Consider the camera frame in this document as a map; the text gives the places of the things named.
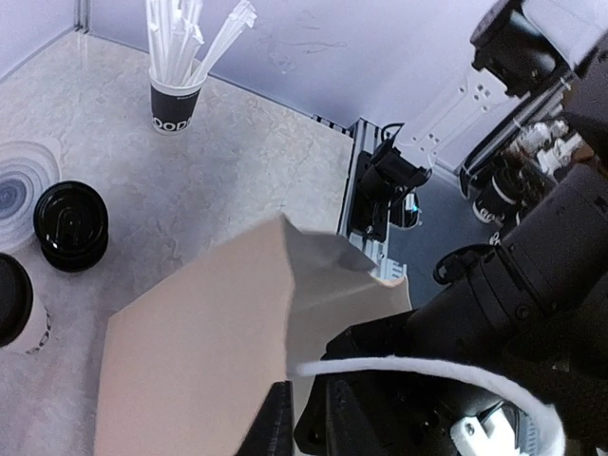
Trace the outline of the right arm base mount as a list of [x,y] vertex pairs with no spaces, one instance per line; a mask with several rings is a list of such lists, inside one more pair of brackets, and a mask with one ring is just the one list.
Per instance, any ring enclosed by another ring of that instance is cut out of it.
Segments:
[[[402,123],[388,123],[382,127],[388,131],[400,130]],[[432,157],[426,156],[421,165],[405,158],[402,151],[394,145],[395,136],[391,135],[373,152],[370,169],[360,182],[360,189],[370,198],[389,207],[389,224],[400,229],[413,226],[413,217],[419,213],[417,205],[407,208],[406,199],[430,179]]]

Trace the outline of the white paper coffee cup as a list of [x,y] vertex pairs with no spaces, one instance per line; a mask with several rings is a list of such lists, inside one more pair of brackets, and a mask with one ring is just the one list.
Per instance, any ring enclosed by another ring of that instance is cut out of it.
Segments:
[[4,350],[34,354],[41,350],[48,342],[50,329],[50,316],[47,309],[38,302],[35,302],[26,326],[12,342],[4,347]]

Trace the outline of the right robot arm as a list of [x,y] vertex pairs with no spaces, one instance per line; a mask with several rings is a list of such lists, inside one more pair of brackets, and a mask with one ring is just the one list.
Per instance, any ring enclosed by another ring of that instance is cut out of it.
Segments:
[[500,1],[470,39],[471,70],[442,107],[404,126],[357,167],[344,225],[384,240],[408,192],[456,123],[496,91],[534,101],[561,76],[580,78],[566,119],[594,150],[496,245],[445,256],[444,289],[424,307],[348,327],[331,340],[295,426],[307,455],[458,455],[455,433],[518,394],[481,385],[485,371],[554,410],[565,434],[607,446],[607,5]]

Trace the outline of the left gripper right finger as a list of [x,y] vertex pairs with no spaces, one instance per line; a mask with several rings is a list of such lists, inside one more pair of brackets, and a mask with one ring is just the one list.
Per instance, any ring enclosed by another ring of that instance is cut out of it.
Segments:
[[328,455],[358,455],[358,408],[349,384],[330,377],[326,387],[326,444]]

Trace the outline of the brown paper bag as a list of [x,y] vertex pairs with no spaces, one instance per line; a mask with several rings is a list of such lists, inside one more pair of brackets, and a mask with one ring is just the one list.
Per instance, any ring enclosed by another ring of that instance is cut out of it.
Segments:
[[211,249],[110,317],[100,374],[98,455],[233,455],[270,388],[312,377],[416,372],[496,392],[528,412],[541,453],[565,450],[556,410],[527,388],[443,356],[324,361],[341,331],[410,309],[405,278],[380,280],[345,238],[284,216]]

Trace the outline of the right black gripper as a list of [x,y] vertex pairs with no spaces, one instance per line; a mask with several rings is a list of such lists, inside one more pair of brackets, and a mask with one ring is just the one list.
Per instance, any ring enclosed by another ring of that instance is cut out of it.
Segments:
[[[427,305],[347,328],[326,357],[411,356],[493,371],[554,404],[571,439],[606,448],[606,176],[575,165],[499,245],[459,249],[440,267],[446,287]],[[453,455],[451,427],[500,401],[405,372],[319,376],[294,430],[309,455],[328,455],[330,377],[354,394],[358,455]]]

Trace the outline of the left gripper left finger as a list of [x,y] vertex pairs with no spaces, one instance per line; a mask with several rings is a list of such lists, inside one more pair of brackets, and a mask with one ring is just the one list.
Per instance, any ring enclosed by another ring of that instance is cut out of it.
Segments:
[[292,382],[275,382],[235,455],[292,456],[293,429]]

